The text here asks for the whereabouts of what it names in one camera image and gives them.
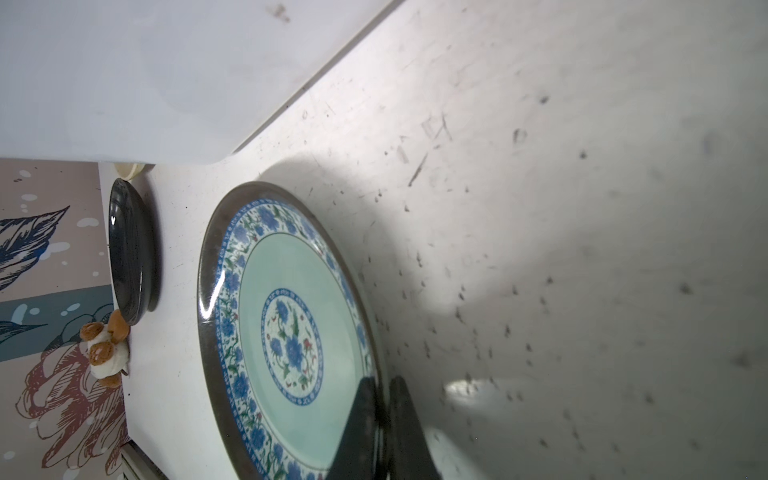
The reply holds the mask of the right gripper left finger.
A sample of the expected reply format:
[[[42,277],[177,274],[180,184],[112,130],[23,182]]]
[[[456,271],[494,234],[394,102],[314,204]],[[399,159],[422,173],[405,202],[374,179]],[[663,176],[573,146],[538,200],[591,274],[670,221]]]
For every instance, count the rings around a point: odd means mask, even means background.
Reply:
[[[364,377],[357,388],[329,480],[371,480],[375,475],[377,435],[376,385]]]

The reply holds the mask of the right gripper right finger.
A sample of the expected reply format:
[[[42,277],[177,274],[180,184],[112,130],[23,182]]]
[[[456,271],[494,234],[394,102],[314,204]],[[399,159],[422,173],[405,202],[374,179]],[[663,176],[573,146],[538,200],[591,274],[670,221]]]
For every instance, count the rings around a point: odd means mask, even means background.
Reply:
[[[440,479],[405,379],[396,376],[389,389],[389,478]]]

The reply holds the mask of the black round plate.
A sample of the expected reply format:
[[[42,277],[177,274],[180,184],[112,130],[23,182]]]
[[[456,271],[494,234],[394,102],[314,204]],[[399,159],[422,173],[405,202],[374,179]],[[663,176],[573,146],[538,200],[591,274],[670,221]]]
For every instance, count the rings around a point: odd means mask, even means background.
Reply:
[[[155,308],[159,259],[153,216],[134,186],[121,178],[111,187],[107,233],[116,305],[133,326]]]

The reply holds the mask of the yellow round plate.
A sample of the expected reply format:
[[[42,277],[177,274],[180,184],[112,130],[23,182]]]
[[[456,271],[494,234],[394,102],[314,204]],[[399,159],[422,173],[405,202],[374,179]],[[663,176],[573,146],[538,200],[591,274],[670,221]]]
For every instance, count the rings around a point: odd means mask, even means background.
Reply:
[[[117,176],[125,181],[131,181],[143,173],[147,167],[144,163],[114,163]]]

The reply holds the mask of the teal floral plate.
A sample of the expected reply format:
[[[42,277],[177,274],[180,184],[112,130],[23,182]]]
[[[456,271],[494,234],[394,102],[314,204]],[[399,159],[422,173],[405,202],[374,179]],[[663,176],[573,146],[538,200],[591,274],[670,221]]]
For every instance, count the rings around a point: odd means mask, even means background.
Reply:
[[[200,350],[240,479],[327,477],[363,379],[379,379],[340,249],[287,190],[253,181],[217,205],[197,276]]]

